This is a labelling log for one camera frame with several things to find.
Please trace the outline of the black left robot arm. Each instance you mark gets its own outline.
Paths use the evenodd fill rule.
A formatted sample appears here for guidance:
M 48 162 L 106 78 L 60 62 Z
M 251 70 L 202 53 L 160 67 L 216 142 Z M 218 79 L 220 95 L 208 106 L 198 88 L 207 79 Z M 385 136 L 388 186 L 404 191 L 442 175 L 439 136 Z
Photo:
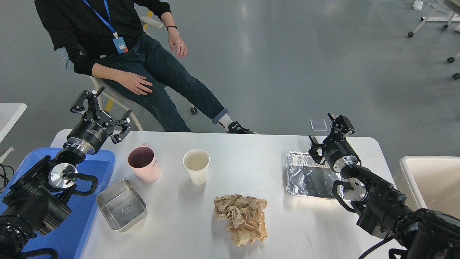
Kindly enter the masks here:
M 131 131 L 127 110 L 120 120 L 113 120 L 101 110 L 98 97 L 105 90 L 83 91 L 70 111 L 82 116 L 70 132 L 56 157 L 49 155 L 39 160 L 11 187 L 3 198 L 7 209 L 1 214 L 1 258 L 28 259 L 49 255 L 57 259 L 55 249 L 37 249 L 23 252 L 30 239 L 45 236 L 58 228 L 71 214 L 67 203 L 72 195 L 89 196 L 97 188 L 98 179 L 79 173 L 77 165 L 87 154 L 96 154 L 107 138 L 120 143 Z

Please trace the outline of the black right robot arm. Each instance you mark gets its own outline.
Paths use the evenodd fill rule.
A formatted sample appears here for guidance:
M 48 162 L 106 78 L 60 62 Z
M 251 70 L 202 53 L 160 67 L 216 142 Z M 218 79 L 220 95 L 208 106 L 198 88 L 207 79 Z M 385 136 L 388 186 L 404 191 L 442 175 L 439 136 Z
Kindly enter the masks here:
M 328 113 L 330 134 L 322 143 L 309 136 L 309 154 L 318 164 L 327 163 L 343 181 L 336 180 L 332 193 L 340 205 L 359 216 L 357 225 L 381 241 L 360 258 L 391 240 L 404 249 L 390 249 L 395 259 L 458 259 L 460 257 L 459 219 L 442 212 L 421 208 L 412 210 L 404 193 L 370 169 L 361 161 L 346 137 L 355 132 L 350 120 Z

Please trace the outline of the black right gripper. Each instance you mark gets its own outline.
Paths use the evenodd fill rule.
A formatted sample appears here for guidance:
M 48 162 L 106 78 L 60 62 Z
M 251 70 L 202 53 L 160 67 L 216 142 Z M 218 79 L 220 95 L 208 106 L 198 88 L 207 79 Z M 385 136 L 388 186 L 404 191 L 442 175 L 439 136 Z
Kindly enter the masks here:
M 345 116 L 332 113 L 327 113 L 327 116 L 332 122 L 329 136 L 323 142 L 318 142 L 314 135 L 309 135 L 311 147 L 308 153 L 317 164 L 327 162 L 334 172 L 340 173 L 345 166 L 358 164 L 359 161 L 358 155 L 345 139 L 355 133 L 355 127 Z

